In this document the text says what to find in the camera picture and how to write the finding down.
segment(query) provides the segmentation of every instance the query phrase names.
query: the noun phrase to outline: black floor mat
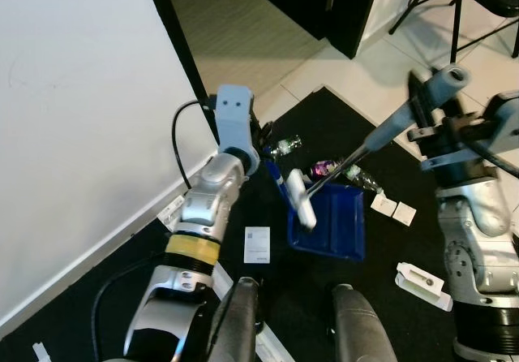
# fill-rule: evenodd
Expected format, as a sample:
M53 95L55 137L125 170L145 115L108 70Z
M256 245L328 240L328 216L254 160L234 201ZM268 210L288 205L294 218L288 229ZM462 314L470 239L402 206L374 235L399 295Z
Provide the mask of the black floor mat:
M345 156L362 143L373 126L326 88L312 93L279 118L274 139L300 135L303 148L286 156L282 167L307 168L311 163ZM350 283L361 291L384 323L400 362L450 361L455 336L453 317L394 282L397 262L406 261L446 278L443 236L436 220L434 181L418 161L390 144L359 165L369 171L389 198L416 208L411 227L369 208L365 195L366 259L352 263L294 251L286 243L286 207L264 167L244 184L233 207L221 249L221 263L236 280L251 275L264 280L261 308L277 337L297 362L334 361L326 335L330 300L327 286ZM270 265L243 264L245 226L271 227ZM0 343L0 360L34 361L31 345L43 342L53 362L91 361L90 308L98 288L111 274L159 252L166 243L157 221L144 228L100 265ZM127 326L145 288L150 270L118 283L101 309L105 358L120 356Z

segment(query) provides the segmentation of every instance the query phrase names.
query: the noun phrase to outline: white wall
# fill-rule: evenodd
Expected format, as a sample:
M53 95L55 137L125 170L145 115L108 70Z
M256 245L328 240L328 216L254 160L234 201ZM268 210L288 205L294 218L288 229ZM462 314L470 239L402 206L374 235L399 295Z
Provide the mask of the white wall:
M193 97L152 0L0 0L0 325L179 185Z
M409 0L373 0L370 15L362 34L359 50L370 39L378 40L391 28L393 22L406 9Z

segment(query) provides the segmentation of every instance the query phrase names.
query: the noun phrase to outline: white baseboard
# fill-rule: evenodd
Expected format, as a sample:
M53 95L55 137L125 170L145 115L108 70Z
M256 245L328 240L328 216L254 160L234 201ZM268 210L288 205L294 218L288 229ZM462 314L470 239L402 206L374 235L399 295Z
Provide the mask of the white baseboard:
M212 156L208 155L201 163L188 172L192 177ZM148 202L139 212L126 220L117 230L112 231L102 241L70 263L65 269L52 277L42 287L22 301L16 308L0 319L0 340L16 330L28 318L46 306L70 285L83 277L90 269L98 265L108 255L121 247L131 236L152 222L157 214L175 197L187 190L180 179Z

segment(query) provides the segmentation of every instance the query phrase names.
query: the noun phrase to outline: blue tray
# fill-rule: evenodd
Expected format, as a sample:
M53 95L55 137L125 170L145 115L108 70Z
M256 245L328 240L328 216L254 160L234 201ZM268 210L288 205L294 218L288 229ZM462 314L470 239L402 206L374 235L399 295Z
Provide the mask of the blue tray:
M287 237L290 246L320 255L363 261L365 251L362 190L334 183L325 184L310 200L317 217L317 225L309 232L299 224L297 212L289 201L279 168L274 162L266 164L289 206Z

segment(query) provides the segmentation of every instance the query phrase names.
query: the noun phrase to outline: clear plastic bottle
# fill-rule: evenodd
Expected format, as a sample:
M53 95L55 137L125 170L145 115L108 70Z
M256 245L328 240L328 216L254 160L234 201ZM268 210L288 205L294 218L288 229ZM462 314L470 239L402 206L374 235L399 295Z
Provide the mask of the clear plastic bottle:
M342 161L321 161L317 162L310 168L310 176L312 179L321 179L324 176L334 171ZM361 169L357 165L351 166L346 169L342 174L349 179L353 185L361 187L366 190L373 192L382 193L384 190L382 187L373 179L373 177L365 170Z
M287 153L291 153L295 149L302 147L302 141L299 135L291 136L287 139L278 141L275 145L268 149L270 154L276 159Z

